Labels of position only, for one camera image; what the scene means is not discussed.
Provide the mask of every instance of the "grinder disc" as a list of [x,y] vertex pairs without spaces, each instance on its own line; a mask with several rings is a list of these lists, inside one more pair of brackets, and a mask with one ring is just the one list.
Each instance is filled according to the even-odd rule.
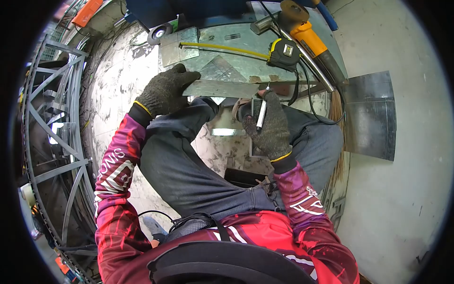
[[299,6],[292,0],[283,0],[281,2],[282,13],[289,19],[299,21],[301,23],[309,20],[309,13],[306,8]]

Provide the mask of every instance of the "blue jeans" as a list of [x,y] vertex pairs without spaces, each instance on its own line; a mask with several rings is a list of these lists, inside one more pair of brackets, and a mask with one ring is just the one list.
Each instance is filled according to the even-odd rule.
[[[319,193],[341,153],[342,132],[337,125],[319,123],[309,113],[282,107],[288,119],[292,152]],[[273,201],[261,185],[245,189],[227,182],[209,169],[191,146],[202,126],[218,111],[210,98],[201,97],[185,109],[153,120],[142,149],[141,172],[181,216],[205,212],[219,220],[245,211],[274,210]],[[276,201],[284,209],[278,190]]]

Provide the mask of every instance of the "black work glove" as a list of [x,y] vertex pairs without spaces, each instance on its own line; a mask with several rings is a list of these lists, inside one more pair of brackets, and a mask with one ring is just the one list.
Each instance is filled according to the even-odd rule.
[[270,159],[275,173],[282,174],[296,166],[295,159],[290,155],[287,117],[275,92],[265,91],[263,99],[266,101],[266,113],[261,131],[257,131],[258,115],[246,116],[243,127],[254,144]]
[[188,105],[188,98],[183,91],[195,80],[200,79],[199,72],[187,72],[179,63],[172,69],[153,77],[134,101],[129,115],[140,124],[146,124],[157,115],[167,115]]

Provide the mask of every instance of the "orange tool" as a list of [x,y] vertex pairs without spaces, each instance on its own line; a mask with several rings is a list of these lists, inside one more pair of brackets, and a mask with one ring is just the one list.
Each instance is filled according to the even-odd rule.
[[103,4],[103,0],[88,0],[87,3],[79,10],[77,15],[73,18],[71,23],[83,28],[87,25],[88,21],[93,17],[96,11]]
[[307,10],[292,0],[283,0],[281,9],[283,16],[281,21],[284,21],[286,27],[290,30],[290,36],[301,43],[304,49],[315,59],[317,65],[329,71],[331,82],[334,85],[343,83],[345,76],[331,52],[312,29]]

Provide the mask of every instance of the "broom bristles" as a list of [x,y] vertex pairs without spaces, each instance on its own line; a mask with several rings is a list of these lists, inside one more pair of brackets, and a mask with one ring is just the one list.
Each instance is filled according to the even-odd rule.
[[[343,115],[342,112],[342,103],[341,103],[341,95],[339,94],[339,91],[334,90],[331,93],[331,104],[330,104],[330,112],[328,114],[328,118],[331,119],[332,121],[337,121],[341,116]],[[343,172],[344,172],[344,151],[345,151],[345,145],[347,143],[347,128],[345,124],[345,119],[341,120],[338,123],[342,135],[344,136],[344,144],[342,146],[342,151],[340,152],[339,159],[337,160],[337,164],[334,167],[333,174],[330,177],[330,180],[328,182],[328,189],[331,191],[334,186],[336,185],[336,182],[338,180],[342,181],[343,180]]]

